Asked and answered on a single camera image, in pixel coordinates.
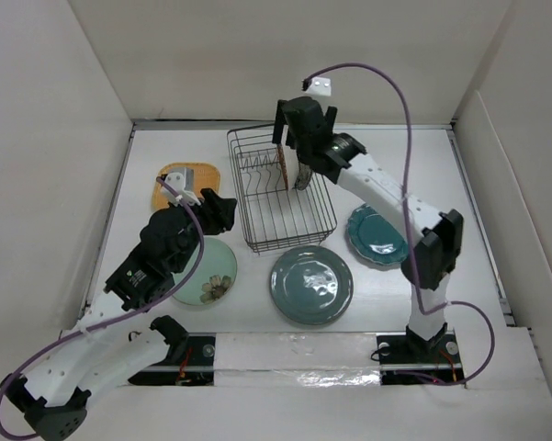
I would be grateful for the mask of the grey-blue round plate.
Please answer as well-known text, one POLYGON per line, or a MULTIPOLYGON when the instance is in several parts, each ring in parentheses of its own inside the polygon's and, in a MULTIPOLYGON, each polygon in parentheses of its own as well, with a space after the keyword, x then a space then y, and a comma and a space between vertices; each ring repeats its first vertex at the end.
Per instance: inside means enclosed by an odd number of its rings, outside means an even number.
POLYGON ((271 269, 271 299, 295 323, 323 326, 337 321, 349 307, 354 279, 335 252, 316 245, 292 248, 271 269))

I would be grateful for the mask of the blue floral white plate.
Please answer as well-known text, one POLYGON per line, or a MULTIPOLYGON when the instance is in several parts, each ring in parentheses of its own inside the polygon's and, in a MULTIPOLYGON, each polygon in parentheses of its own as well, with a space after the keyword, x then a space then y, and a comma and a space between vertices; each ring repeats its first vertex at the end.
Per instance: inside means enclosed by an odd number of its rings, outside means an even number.
POLYGON ((293 184, 296 190, 304 190, 310 183, 312 178, 312 169, 309 165, 306 165, 300 161, 298 157, 295 158, 294 162, 294 174, 293 174, 293 184))

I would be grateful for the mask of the orange woven plate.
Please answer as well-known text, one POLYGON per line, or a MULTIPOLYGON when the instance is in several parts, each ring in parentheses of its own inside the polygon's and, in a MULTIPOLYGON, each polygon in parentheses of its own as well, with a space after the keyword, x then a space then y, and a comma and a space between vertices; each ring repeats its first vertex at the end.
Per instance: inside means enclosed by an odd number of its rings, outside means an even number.
MULTIPOLYGON (((202 188, 212 188, 216 193, 220 192, 220 171, 217 167, 208 163, 189 162, 171 163, 164 166, 158 176, 167 175, 178 171, 180 168, 189 168, 194 172, 194 191, 197 197, 201 197, 202 188)), ((161 185, 154 183, 152 192, 152 210, 157 211, 168 206, 168 199, 162 194, 161 185)))

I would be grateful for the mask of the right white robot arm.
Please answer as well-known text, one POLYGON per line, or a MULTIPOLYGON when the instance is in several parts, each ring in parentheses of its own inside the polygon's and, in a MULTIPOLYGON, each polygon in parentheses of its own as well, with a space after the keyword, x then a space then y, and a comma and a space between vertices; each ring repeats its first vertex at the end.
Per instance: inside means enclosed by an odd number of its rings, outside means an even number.
POLYGON ((461 252, 463 216, 410 195, 360 141, 334 132, 335 118, 335 107, 323 110, 308 96, 280 100, 273 141, 290 147, 301 167, 360 198, 404 238, 409 252, 400 270, 411 283, 406 350, 413 359, 426 361, 438 352, 447 329, 446 287, 461 252))

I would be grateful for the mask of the teal scalloped plate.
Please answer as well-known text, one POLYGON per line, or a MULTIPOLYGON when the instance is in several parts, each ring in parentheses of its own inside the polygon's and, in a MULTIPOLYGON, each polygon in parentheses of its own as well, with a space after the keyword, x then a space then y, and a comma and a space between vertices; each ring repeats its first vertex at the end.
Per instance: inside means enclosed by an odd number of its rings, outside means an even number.
POLYGON ((405 239, 367 204, 353 210, 345 233, 354 251, 374 265, 399 266, 408 256, 405 239))

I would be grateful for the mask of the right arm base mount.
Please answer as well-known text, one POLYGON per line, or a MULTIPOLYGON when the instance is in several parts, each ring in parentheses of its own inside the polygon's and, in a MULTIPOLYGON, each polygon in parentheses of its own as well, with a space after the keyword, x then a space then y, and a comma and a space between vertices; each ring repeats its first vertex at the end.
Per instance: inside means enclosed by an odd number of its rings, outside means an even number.
POLYGON ((456 336, 445 334, 430 352, 416 352, 405 334, 382 334, 370 359, 381 369, 383 385, 452 384, 464 378, 456 336))

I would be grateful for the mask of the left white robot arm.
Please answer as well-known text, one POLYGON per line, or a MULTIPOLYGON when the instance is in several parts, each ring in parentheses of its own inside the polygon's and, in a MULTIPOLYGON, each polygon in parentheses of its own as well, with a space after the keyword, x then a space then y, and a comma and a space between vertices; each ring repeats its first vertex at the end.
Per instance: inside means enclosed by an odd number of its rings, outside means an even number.
MULTIPOLYGON (((103 292, 59 340, 24 361, 0 384, 0 411, 9 400, 32 428, 28 440, 64 440, 84 422, 102 392, 158 362, 176 364, 188 352, 188 331, 169 315, 148 318, 146 328, 117 351, 141 316, 171 298, 190 279, 207 251, 206 241, 232 229, 236 198, 204 188, 199 202, 183 200, 154 212, 138 244, 107 279, 103 292)), ((0 435, 16 439, 3 426, 0 435)))

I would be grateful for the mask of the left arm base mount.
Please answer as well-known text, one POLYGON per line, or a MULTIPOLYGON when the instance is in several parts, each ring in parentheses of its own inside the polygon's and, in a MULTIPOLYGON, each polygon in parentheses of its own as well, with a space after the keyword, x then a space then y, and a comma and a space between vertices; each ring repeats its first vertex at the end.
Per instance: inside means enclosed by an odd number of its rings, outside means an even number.
POLYGON ((189 333, 174 318, 156 318, 150 326, 168 346, 165 358, 128 379, 132 386, 206 387, 214 385, 217 335, 189 333))

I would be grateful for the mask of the orange rimmed petal plate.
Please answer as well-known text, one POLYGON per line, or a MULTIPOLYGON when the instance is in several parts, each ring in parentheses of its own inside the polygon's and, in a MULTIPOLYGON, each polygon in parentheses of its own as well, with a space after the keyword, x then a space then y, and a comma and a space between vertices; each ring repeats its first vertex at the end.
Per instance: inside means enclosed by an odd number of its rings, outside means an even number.
POLYGON ((289 190, 285 149, 281 144, 278 144, 277 147, 276 147, 276 151, 277 151, 278 163, 280 165, 281 174, 282 174, 283 181, 284 181, 284 188, 285 188, 285 190, 289 190))

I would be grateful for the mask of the light green flower plate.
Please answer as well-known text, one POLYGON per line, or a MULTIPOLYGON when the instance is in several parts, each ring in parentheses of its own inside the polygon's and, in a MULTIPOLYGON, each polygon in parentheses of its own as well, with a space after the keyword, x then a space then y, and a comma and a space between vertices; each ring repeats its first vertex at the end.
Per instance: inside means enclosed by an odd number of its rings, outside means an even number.
POLYGON ((190 306, 204 306, 223 298, 234 285, 237 260, 223 241, 206 237, 205 250, 197 270, 174 295, 176 301, 190 306))

